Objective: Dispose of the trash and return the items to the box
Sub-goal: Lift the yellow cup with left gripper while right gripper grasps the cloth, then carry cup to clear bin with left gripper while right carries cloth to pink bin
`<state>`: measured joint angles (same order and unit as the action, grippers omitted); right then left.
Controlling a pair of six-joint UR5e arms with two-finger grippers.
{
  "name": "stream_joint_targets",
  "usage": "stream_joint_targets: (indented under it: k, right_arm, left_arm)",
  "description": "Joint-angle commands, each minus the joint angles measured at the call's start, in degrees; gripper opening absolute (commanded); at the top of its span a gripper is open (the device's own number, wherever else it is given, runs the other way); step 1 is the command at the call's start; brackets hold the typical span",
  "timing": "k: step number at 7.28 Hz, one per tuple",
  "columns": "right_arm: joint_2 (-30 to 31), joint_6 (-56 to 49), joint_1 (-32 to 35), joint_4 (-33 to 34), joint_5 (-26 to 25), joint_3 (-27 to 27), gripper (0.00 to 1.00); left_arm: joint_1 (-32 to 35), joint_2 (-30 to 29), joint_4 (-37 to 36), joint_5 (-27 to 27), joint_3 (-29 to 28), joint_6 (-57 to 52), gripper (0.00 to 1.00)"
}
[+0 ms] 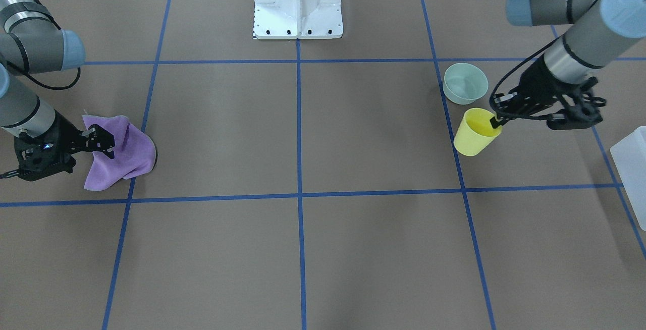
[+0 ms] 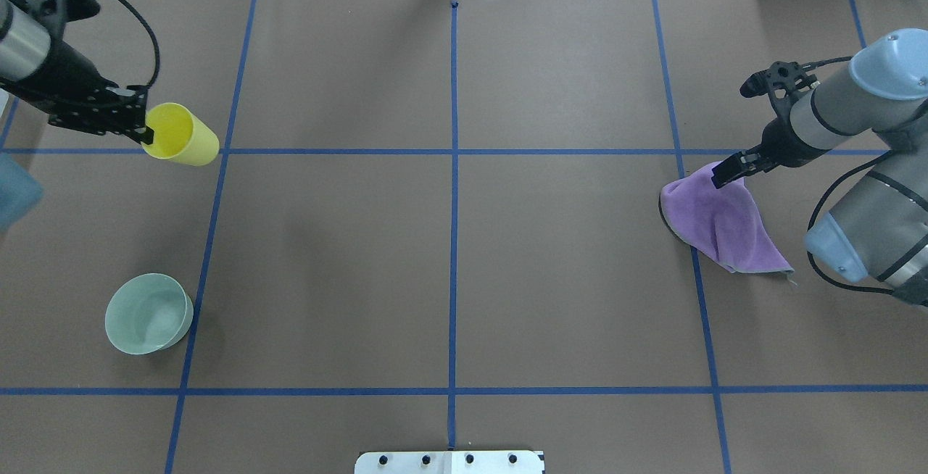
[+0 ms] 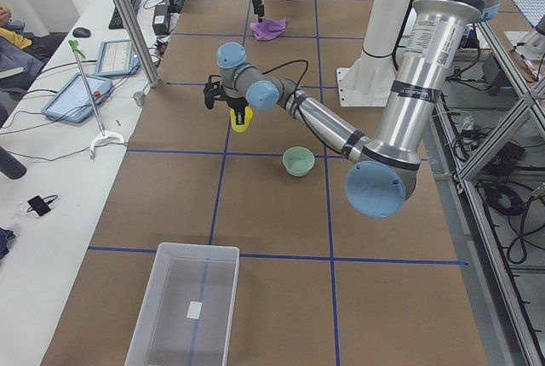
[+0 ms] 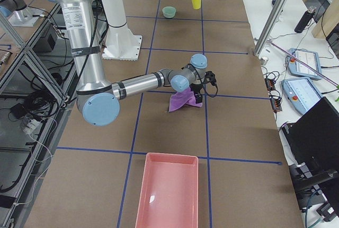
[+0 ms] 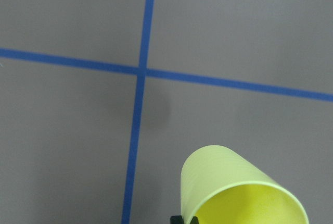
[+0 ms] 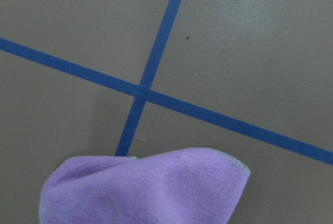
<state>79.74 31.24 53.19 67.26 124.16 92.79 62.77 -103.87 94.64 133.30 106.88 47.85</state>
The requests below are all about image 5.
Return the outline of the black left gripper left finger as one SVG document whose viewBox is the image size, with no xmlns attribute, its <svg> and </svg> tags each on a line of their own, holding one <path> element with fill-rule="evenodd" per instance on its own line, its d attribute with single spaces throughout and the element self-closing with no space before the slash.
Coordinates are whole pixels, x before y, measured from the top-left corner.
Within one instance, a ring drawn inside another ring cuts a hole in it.
<svg viewBox="0 0 333 224">
<path fill-rule="evenodd" d="M 170 224 L 183 224 L 183 217 L 181 215 L 171 216 Z"/>
</svg>

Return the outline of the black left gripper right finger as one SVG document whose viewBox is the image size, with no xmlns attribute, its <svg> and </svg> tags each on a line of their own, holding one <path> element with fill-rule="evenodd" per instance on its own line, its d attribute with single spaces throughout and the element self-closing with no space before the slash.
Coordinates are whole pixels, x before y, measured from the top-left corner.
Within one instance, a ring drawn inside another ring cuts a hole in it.
<svg viewBox="0 0 333 224">
<path fill-rule="evenodd" d="M 196 216 L 193 216 L 190 224 L 198 224 L 198 218 Z"/>
</svg>

